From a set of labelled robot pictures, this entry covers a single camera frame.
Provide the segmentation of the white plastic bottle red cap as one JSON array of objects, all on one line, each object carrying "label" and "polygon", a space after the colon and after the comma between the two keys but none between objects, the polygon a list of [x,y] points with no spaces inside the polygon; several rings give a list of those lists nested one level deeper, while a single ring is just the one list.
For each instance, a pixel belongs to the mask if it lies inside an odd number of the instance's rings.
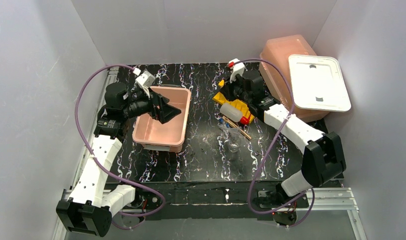
[{"label": "white plastic bottle red cap", "polygon": [[239,123],[242,117],[242,113],[228,103],[224,103],[220,107],[220,113],[235,123]]}]

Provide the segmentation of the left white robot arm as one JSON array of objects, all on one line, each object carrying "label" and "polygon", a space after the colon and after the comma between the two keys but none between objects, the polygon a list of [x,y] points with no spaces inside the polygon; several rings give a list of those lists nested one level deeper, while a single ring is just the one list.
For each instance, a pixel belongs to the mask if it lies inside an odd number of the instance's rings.
[{"label": "left white robot arm", "polygon": [[159,195],[160,193],[127,179],[119,179],[120,185],[104,195],[113,161],[122,147],[131,118],[149,114],[162,124],[172,120],[182,111],[169,104],[169,99],[150,88],[135,90],[130,97],[127,86],[121,82],[109,84],[105,89],[105,105],[97,114],[97,125],[93,142],[89,143],[80,134],[90,156],[76,187],[67,200],[60,200],[56,213],[69,232],[105,236],[112,218],[127,205],[135,201],[136,188]]}]

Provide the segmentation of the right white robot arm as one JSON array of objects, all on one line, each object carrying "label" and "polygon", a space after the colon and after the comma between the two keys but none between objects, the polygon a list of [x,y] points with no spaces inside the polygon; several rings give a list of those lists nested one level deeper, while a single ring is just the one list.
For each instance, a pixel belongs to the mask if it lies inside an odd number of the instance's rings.
[{"label": "right white robot arm", "polygon": [[301,170],[276,186],[276,197],[289,199],[311,187],[322,186],[346,170],[340,137],[335,132],[324,133],[311,127],[267,95],[257,71],[233,71],[220,93],[228,101],[244,102],[251,115],[275,128],[302,152]]}]

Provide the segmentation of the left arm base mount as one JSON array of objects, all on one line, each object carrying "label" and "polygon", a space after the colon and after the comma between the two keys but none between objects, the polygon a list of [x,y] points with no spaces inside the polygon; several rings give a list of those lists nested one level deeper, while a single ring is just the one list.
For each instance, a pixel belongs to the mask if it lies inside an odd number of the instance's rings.
[{"label": "left arm base mount", "polygon": [[[142,197],[138,198],[138,203],[130,202],[130,203],[126,204],[125,207],[127,209],[141,209],[141,212],[144,213],[146,211],[147,203],[148,203],[148,199],[146,199],[144,196],[142,196]],[[113,226],[115,226],[116,228],[118,228],[120,230],[125,230],[125,231],[133,231],[137,227],[141,226],[146,220],[145,216],[140,216],[140,217],[138,217],[139,222],[136,225],[126,226],[123,223],[123,217],[121,216],[120,218],[121,218],[121,224],[117,224],[114,220],[112,220],[111,224]]]}]

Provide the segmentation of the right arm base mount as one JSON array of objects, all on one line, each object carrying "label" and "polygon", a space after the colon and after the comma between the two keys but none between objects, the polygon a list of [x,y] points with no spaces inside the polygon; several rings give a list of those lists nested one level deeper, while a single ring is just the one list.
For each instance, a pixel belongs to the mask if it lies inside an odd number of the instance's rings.
[{"label": "right arm base mount", "polygon": [[[253,203],[260,211],[267,211],[269,209],[278,208],[293,197],[288,197],[282,193],[276,193],[275,191],[261,190],[257,192],[257,196],[253,198]],[[295,225],[298,220],[297,209],[305,209],[310,206],[307,195],[304,194],[300,198],[288,203],[278,211],[271,213],[273,221],[280,226],[292,226]]]}]

